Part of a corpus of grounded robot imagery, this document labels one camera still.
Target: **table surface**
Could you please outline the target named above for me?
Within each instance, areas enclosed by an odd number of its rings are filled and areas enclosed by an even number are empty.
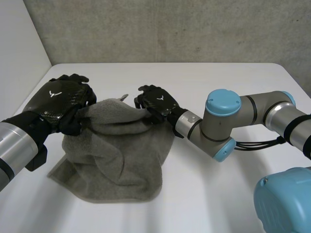
[[[307,94],[276,64],[61,64],[49,70],[18,113],[45,82],[72,73],[90,78],[98,100],[128,93],[125,102],[134,106],[137,88],[154,84],[201,117],[209,92],[219,88],[241,96],[285,90],[301,111],[309,113],[311,106]],[[231,136],[258,141],[275,139],[277,134],[257,125],[234,129]],[[288,144],[255,152],[234,151],[218,163],[186,139],[176,138],[162,167],[162,190],[154,200],[92,204],[46,177],[64,155],[62,138],[50,135],[45,143],[47,163],[35,172],[22,170],[0,193],[0,232],[263,233],[253,204],[257,181],[294,166],[311,166]]]

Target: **carbon fiber robot hand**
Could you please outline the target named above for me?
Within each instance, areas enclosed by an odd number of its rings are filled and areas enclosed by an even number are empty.
[[[23,112],[39,114],[50,124],[52,133],[78,135],[81,125],[75,114],[80,108],[96,103],[92,88],[85,84],[88,81],[77,74],[51,79],[31,98]]]
[[[141,86],[142,94],[134,99],[136,108],[146,108],[151,113],[151,122],[158,124],[164,122],[173,108],[179,107],[177,101],[161,87],[154,85]]]

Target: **gray wall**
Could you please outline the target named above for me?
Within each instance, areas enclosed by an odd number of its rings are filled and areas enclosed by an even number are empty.
[[[53,65],[278,63],[311,95],[310,0],[24,2]]]

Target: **silver metal cylinder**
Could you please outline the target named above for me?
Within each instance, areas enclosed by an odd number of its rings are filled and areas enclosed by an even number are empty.
[[[306,115],[296,109],[296,107],[288,102],[280,103],[270,110],[266,117],[265,125],[271,130],[283,136],[286,127],[297,117]],[[306,120],[298,124],[292,131],[290,142],[299,150],[303,150],[303,146],[311,135],[311,120]]]
[[[38,153],[35,141],[19,127],[0,122],[0,159],[17,175]]]
[[[202,119],[196,114],[187,111],[183,115],[181,115],[175,125],[175,130],[179,132],[184,137],[188,137],[188,134],[193,127],[193,125],[201,121]]]

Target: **crumpled towel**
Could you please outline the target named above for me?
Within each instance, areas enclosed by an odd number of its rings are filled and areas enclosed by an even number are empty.
[[[172,127],[147,123],[148,111],[123,103],[125,97],[81,109],[81,134],[64,136],[66,154],[48,174],[85,201],[146,201],[161,190]]]

